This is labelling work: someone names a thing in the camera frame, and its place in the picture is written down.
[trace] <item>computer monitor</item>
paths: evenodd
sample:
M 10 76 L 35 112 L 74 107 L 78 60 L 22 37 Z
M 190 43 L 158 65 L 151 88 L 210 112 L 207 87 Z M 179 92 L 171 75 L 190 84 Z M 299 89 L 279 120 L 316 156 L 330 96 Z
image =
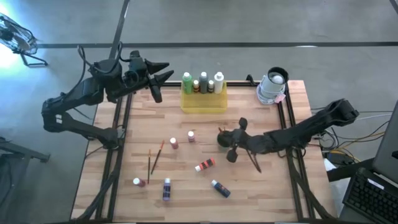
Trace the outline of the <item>computer monitor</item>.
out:
M 373 160 L 373 169 L 398 183 L 398 101 Z

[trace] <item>butcher block tabletop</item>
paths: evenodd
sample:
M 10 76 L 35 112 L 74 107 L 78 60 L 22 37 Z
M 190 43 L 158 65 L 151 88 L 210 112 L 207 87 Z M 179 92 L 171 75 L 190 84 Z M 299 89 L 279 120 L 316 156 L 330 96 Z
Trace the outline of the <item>butcher block tabletop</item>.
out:
M 301 80 L 294 80 L 289 81 L 289 88 L 295 119 L 299 123 L 311 116 L 305 85 Z M 235 163 L 228 162 L 226 151 L 218 147 L 216 140 L 218 128 L 239 128 L 238 121 L 241 117 L 248 120 L 246 131 L 250 135 L 280 129 L 277 105 L 260 104 L 254 87 L 228 87 L 227 93 L 228 109 L 222 114 L 184 113 L 180 108 L 179 87 L 162 87 L 162 103 L 155 103 L 149 90 L 138 91 L 134 95 L 126 131 L 114 222 L 297 220 L 286 158 L 279 158 L 276 153 L 258 154 L 257 160 L 262 169 L 262 173 L 259 173 L 244 149 L 237 150 L 239 156 Z M 98 105 L 95 126 L 111 127 L 115 107 L 115 104 L 106 100 Z M 285 103 L 284 108 L 289 124 Z M 119 123 L 123 119 L 124 108 L 121 111 Z M 195 142 L 188 141 L 189 131 L 195 133 Z M 170 138 L 177 139 L 178 149 L 172 148 Z M 149 149 L 152 168 L 163 140 L 165 144 L 149 184 L 143 188 L 134 185 L 132 180 L 136 177 L 147 181 Z M 90 142 L 87 153 L 100 146 L 98 141 Z M 98 193 L 105 157 L 106 150 L 100 149 L 85 160 L 72 218 L 81 215 Z M 195 166 L 209 158 L 215 160 L 215 165 L 197 172 Z M 326 210 L 335 216 L 319 148 L 307 147 L 304 161 L 312 192 Z M 165 178 L 171 179 L 168 202 L 162 200 Z M 224 185 L 231 195 L 224 198 L 212 187 L 212 180 Z M 108 212 L 109 194 L 110 190 L 105 197 L 104 217 Z M 301 202 L 306 214 L 305 200 L 301 199 Z

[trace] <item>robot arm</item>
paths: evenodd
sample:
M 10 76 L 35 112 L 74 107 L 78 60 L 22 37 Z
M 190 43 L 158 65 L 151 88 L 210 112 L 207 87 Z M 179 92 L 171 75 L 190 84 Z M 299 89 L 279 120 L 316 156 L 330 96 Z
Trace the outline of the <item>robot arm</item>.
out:
M 269 131 L 263 135 L 248 135 L 245 132 L 248 121 L 241 118 L 239 129 L 220 131 L 217 140 L 220 146 L 233 147 L 227 154 L 227 160 L 235 162 L 238 156 L 235 145 L 251 151 L 252 154 L 267 154 L 291 147 L 302 149 L 311 141 L 313 135 L 321 133 L 332 125 L 346 126 L 351 124 L 358 115 L 358 111 L 347 100 L 342 99 L 330 103 L 324 109 L 294 127 Z
M 89 72 L 93 77 L 76 85 L 70 92 L 61 93 L 56 98 L 49 98 L 43 103 L 42 116 L 44 129 L 59 133 L 71 131 L 85 138 L 98 139 L 106 149 L 118 147 L 118 130 L 101 129 L 73 119 L 67 111 L 80 105 L 97 105 L 104 99 L 104 90 L 108 101 L 115 103 L 124 95 L 136 93 L 143 88 L 150 88 L 156 103 L 162 102 L 161 86 L 173 74 L 168 71 L 161 75 L 154 73 L 169 66 L 169 63 L 153 63 L 143 60 L 139 52 L 132 51 L 127 60 L 129 70 L 122 76 L 122 66 L 118 59 L 107 59 L 94 63 Z

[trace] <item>concrete floor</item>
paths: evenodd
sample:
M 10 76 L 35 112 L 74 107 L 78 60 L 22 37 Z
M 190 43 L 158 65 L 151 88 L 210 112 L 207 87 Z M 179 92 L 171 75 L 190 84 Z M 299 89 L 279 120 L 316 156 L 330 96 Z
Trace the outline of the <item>concrete floor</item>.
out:
M 29 28 L 43 44 L 111 43 L 123 0 L 0 0 L 0 12 Z M 380 42 L 398 38 L 398 15 L 388 0 L 135 0 L 123 42 Z M 132 49 L 124 49 L 126 57 Z M 347 98 L 359 111 L 392 110 L 398 99 L 398 47 L 140 49 L 152 61 L 170 62 L 172 80 L 183 72 L 222 71 L 228 80 L 247 74 L 261 79 L 268 69 L 287 69 L 305 80 L 313 108 Z M 109 49 L 87 49 L 94 62 Z M 12 220 L 29 223 L 69 219 L 87 140 L 42 128 L 42 102 L 67 92 L 78 80 L 76 49 L 40 49 L 47 68 L 27 68 L 0 45 L 0 136 L 40 152 L 47 164 L 32 161 L 14 201 Z M 81 106 L 93 118 L 95 106 Z M 74 111 L 75 118 L 92 123 Z M 340 136 L 371 133 L 388 117 L 337 128 Z M 379 141 L 354 144 L 360 159 L 373 157 Z

